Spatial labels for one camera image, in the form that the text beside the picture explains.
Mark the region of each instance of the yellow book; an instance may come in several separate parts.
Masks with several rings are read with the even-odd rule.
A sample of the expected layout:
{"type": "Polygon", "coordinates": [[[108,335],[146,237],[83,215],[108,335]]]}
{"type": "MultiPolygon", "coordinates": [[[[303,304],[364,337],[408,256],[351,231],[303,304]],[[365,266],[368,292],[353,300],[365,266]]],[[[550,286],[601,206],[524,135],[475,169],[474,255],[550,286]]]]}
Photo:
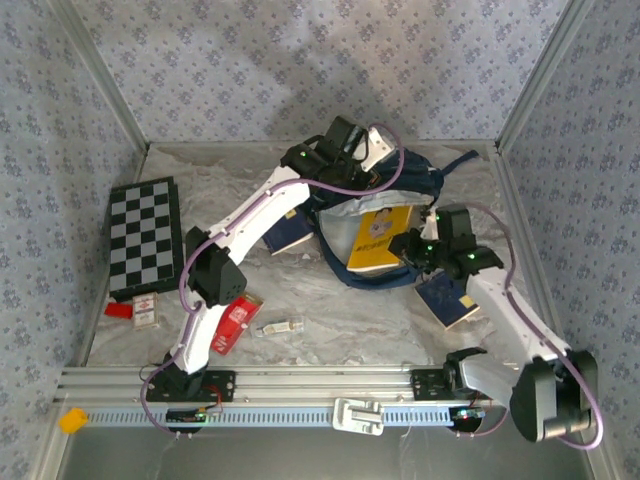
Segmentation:
{"type": "Polygon", "coordinates": [[[407,231],[411,209],[411,206],[393,207],[365,213],[347,262],[347,270],[372,272],[400,265],[400,259],[387,247],[394,235],[407,231]]]}

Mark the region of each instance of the metal bracket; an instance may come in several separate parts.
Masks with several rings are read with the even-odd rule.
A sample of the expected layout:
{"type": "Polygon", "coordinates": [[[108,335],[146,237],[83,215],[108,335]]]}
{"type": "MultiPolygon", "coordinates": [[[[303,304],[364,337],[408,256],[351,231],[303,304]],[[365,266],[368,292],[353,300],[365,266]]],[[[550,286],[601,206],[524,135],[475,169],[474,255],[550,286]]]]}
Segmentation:
{"type": "Polygon", "coordinates": [[[374,400],[336,398],[333,409],[333,428],[365,435],[382,435],[384,408],[374,400]]]}
{"type": "Polygon", "coordinates": [[[207,370],[203,373],[200,390],[193,396],[175,389],[171,382],[156,377],[147,390],[147,402],[163,403],[216,403],[218,393],[223,402],[232,402],[236,387],[236,372],[232,370],[207,370]]]}
{"type": "Polygon", "coordinates": [[[455,400],[443,369],[411,370],[413,399],[455,400]]]}

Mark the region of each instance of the backpack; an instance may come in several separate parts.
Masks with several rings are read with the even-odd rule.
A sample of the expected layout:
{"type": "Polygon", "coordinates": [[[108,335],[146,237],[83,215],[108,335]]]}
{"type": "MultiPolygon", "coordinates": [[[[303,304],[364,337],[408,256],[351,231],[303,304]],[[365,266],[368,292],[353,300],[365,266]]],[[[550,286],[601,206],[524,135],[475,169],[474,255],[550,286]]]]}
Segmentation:
{"type": "MultiPolygon", "coordinates": [[[[377,276],[365,276],[356,272],[350,272],[333,252],[327,239],[323,235],[321,228],[322,222],[320,219],[321,212],[341,206],[339,210],[342,210],[342,212],[346,214],[350,211],[363,213],[364,210],[373,211],[379,210],[383,206],[393,206],[390,205],[389,202],[393,203],[394,201],[400,201],[402,203],[399,204],[404,205],[424,205],[425,196],[431,197],[432,199],[428,204],[430,208],[440,196],[440,191],[444,185],[444,178],[462,163],[478,156],[478,152],[471,150],[440,170],[431,165],[431,162],[422,155],[418,155],[405,148],[402,173],[389,189],[372,196],[375,198],[371,199],[367,196],[354,198],[326,190],[319,190],[309,198],[309,200],[302,205],[302,211],[310,220],[314,232],[320,241],[320,247],[325,260],[340,281],[350,287],[363,290],[384,290],[387,288],[411,285],[422,272],[419,269],[407,265],[377,276]],[[363,206],[364,202],[368,202],[369,205],[363,206]]],[[[388,181],[393,176],[398,168],[399,158],[400,154],[396,152],[376,168],[376,171],[380,175],[380,183],[388,181]]]]}

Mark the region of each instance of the small card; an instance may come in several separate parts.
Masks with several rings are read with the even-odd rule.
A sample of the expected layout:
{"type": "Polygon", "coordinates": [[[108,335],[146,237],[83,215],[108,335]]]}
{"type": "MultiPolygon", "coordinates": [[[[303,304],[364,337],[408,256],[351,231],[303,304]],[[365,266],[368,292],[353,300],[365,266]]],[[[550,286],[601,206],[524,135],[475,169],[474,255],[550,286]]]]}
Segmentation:
{"type": "Polygon", "coordinates": [[[157,302],[158,295],[155,292],[133,297],[134,330],[160,326],[158,323],[158,309],[156,308],[157,302]]]}

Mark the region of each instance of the white connector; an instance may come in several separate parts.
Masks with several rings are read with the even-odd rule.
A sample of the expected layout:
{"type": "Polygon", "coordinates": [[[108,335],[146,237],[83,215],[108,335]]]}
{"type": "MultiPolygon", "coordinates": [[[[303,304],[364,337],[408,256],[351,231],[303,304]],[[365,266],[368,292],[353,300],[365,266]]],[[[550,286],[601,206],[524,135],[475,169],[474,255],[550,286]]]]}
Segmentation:
{"type": "MultiPolygon", "coordinates": [[[[365,172],[371,170],[377,163],[386,160],[396,150],[395,147],[387,143],[378,130],[373,127],[369,129],[368,148],[369,156],[360,164],[360,167],[365,172]]],[[[356,160],[363,159],[366,151],[365,143],[362,142],[358,145],[355,152],[353,152],[353,158],[356,160]]]]}

